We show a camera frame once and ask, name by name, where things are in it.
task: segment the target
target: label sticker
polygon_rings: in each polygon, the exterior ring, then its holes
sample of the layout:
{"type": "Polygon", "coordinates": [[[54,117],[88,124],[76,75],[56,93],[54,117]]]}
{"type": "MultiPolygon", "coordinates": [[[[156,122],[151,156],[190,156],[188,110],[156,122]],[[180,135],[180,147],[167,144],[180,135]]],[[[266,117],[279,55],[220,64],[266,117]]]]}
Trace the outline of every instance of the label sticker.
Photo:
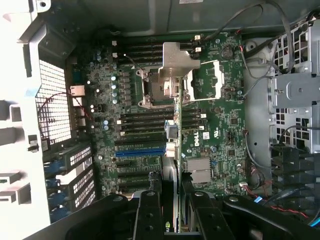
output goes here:
{"type": "Polygon", "coordinates": [[[204,0],[179,0],[179,4],[196,4],[202,3],[204,0]]]}
{"type": "Polygon", "coordinates": [[[210,139],[210,134],[209,134],[209,132],[208,132],[208,131],[203,132],[203,133],[202,133],[202,138],[203,138],[203,140],[208,140],[208,139],[210,139]]]}

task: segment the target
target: motherboard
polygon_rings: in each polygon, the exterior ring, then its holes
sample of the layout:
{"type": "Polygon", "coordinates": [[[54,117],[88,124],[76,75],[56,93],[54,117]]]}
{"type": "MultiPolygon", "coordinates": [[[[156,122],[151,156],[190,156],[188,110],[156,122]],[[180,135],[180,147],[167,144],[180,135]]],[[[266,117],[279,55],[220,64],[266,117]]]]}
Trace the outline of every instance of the motherboard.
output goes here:
{"type": "MultiPolygon", "coordinates": [[[[73,80],[85,85],[83,104],[90,115],[78,124],[91,136],[102,197],[149,189],[151,173],[160,171],[167,157],[168,121],[175,119],[174,94],[179,92],[182,171],[191,173],[195,189],[215,196],[243,193],[239,182],[247,176],[241,36],[224,32],[201,43],[205,36],[114,37],[76,50],[73,80]],[[165,42],[179,43],[201,62],[181,84],[168,85],[159,75],[165,42]]],[[[172,128],[170,134],[177,133],[172,128]]]]}

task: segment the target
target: blue cable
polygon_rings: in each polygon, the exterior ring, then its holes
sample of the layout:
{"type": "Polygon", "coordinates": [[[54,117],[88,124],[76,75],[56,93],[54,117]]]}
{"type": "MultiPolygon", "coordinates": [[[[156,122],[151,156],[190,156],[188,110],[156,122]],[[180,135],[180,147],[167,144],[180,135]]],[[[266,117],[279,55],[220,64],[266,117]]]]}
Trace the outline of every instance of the blue cable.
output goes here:
{"type": "Polygon", "coordinates": [[[320,223],[320,217],[318,217],[314,222],[310,223],[310,227],[316,226],[318,223],[320,223]]]}

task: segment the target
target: blue pcie slot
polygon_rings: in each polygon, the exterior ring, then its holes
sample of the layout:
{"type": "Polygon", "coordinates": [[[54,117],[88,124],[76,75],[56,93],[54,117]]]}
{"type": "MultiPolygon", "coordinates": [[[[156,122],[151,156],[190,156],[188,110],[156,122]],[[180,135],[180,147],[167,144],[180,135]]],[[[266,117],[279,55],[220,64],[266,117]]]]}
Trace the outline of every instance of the blue pcie slot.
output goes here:
{"type": "Polygon", "coordinates": [[[115,156],[117,158],[126,158],[126,157],[139,157],[145,155],[164,155],[166,149],[163,147],[159,148],[147,148],[147,149],[138,149],[138,150],[126,150],[126,151],[116,151],[115,156]]]}

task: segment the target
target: green circuit board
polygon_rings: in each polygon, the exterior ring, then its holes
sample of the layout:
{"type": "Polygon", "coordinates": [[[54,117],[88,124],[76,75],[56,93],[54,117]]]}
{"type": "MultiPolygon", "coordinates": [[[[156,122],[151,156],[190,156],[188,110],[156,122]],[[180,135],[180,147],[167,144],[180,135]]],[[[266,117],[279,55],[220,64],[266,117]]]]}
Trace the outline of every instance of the green circuit board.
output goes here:
{"type": "Polygon", "coordinates": [[[92,117],[92,121],[86,122],[86,131],[95,148],[94,161],[102,196],[116,191],[129,194],[148,189],[148,172],[161,169],[161,155],[118,157],[116,153],[166,146],[164,123],[173,119],[174,108],[173,99],[162,94],[163,86],[157,80],[158,68],[162,66],[159,46],[163,42],[180,42],[181,49],[189,51],[194,59],[209,62],[192,71],[191,83],[197,100],[182,108],[183,169],[188,171],[189,160],[205,159],[209,162],[205,170],[209,178],[195,182],[196,189],[216,196],[225,195],[225,189],[243,193],[238,185],[246,179],[241,36],[225,32],[218,40],[197,45],[195,35],[115,38],[95,48],[83,45],[77,49],[78,63],[73,68],[73,79],[86,88],[86,108],[92,117]],[[217,94],[217,66],[223,73],[221,97],[203,100],[217,94]],[[144,77],[138,74],[140,69],[149,69],[150,75],[146,77],[152,85],[143,86],[144,77]],[[140,105],[146,89],[152,94],[152,109],[140,105]]]}

